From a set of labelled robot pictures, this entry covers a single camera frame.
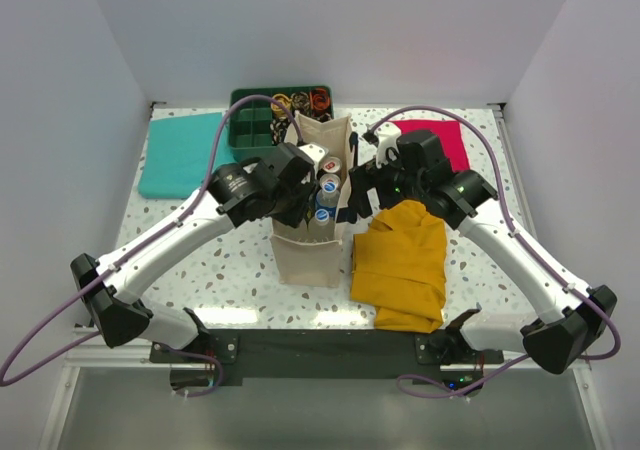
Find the blue cap clear bottle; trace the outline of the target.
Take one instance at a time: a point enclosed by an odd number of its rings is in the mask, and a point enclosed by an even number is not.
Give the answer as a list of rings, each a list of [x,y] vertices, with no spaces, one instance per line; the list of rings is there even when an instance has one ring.
[[[310,236],[315,241],[332,241],[334,239],[334,220],[328,210],[319,208],[309,222]]]

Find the small clear water bottle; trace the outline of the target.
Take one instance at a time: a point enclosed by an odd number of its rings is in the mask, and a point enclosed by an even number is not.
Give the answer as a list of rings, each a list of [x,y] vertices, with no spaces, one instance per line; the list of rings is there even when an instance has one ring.
[[[316,208],[326,209],[329,213],[334,214],[338,206],[340,192],[338,190],[326,191],[321,189],[316,194]]]

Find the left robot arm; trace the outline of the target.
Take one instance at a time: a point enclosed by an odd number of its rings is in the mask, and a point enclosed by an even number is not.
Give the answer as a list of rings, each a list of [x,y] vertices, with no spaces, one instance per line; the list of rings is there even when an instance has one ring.
[[[154,302],[146,291],[195,250],[246,222],[272,217],[298,226],[327,154],[317,143],[281,143],[264,158],[221,165],[203,188],[136,239],[97,259],[76,257],[71,271],[105,344],[142,338],[171,347],[185,362],[200,360],[209,334],[195,312]]]

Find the beige canvas tote bag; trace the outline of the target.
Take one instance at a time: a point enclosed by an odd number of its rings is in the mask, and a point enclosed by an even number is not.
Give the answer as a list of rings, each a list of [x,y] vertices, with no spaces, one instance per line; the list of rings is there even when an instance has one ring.
[[[351,138],[358,137],[352,129],[351,117],[346,115],[322,123],[297,114],[295,121],[305,142],[326,148],[329,156],[340,160],[337,210],[345,210],[351,194],[348,173],[358,155],[350,143]],[[316,287],[339,285],[346,224],[332,221],[327,227],[329,230],[320,237],[312,221],[303,220],[296,228],[272,222],[271,244],[281,282]]]

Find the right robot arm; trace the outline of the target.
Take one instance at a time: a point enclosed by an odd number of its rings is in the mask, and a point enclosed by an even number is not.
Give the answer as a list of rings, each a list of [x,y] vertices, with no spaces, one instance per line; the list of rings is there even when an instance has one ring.
[[[446,329],[448,356],[466,363],[484,350],[524,353],[556,375],[581,358],[604,332],[615,293],[588,284],[555,260],[509,214],[489,182],[473,170],[452,168],[436,134],[391,131],[373,140],[376,156],[349,171],[348,219],[372,214],[371,192],[383,209],[420,202],[483,250],[534,309],[522,315],[462,313]]]

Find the Pocari Sweat bottle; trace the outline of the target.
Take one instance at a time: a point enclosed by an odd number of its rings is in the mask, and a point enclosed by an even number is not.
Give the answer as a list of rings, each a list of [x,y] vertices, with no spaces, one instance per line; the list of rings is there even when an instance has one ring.
[[[320,188],[325,190],[327,188],[331,189],[331,190],[339,190],[341,186],[341,181],[337,182],[337,181],[324,181],[321,182],[320,181]]]

